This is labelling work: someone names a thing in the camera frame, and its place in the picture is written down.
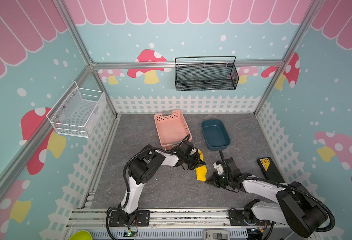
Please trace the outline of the yellow paper napkin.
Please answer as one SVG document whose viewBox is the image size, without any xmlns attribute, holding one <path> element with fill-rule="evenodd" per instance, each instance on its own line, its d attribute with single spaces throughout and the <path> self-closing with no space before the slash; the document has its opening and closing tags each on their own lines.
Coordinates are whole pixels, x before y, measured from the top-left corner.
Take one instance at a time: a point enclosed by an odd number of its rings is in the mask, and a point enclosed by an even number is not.
<svg viewBox="0 0 352 240">
<path fill-rule="evenodd" d="M 201 181 L 201 182 L 205 182 L 206 181 L 206 174 L 208 172 L 206 165 L 196 168 L 195 171 L 196 171 L 196 175 L 197 175 L 197 180 Z"/>
</svg>

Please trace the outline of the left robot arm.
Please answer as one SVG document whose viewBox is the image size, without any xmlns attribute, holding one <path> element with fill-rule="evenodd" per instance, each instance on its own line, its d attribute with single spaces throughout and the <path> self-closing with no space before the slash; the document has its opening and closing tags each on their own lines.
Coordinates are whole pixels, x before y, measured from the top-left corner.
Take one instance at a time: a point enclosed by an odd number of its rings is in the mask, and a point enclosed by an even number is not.
<svg viewBox="0 0 352 240">
<path fill-rule="evenodd" d="M 139 200 L 145 184 L 155 176 L 161 166 L 181 166 L 184 170 L 196 170 L 206 165 L 198 148 L 189 139 L 190 135 L 185 136 L 169 150 L 147 145 L 128 160 L 123 168 L 127 190 L 118 207 L 108 208 L 106 227 L 149 225 L 150 211 L 140 211 Z"/>
</svg>

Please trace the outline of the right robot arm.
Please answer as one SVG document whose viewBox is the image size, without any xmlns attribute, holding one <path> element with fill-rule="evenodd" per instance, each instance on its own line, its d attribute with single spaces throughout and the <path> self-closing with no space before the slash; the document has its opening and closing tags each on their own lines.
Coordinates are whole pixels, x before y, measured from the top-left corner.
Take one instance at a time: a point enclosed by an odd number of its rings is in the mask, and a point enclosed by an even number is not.
<svg viewBox="0 0 352 240">
<path fill-rule="evenodd" d="M 289 226 L 303 238 L 314 232 L 328 232 L 335 227 L 336 220 L 331 210 L 319 199 L 312 196 L 299 182 L 283 184 L 268 179 L 257 178 L 242 173 L 233 158 L 226 159 L 219 151 L 221 159 L 214 163 L 215 172 L 206 183 L 232 193 L 250 193 L 268 199 L 263 202 L 254 199 L 241 210 L 228 211 L 232 226 L 255 226 L 259 222 L 270 222 Z"/>
</svg>

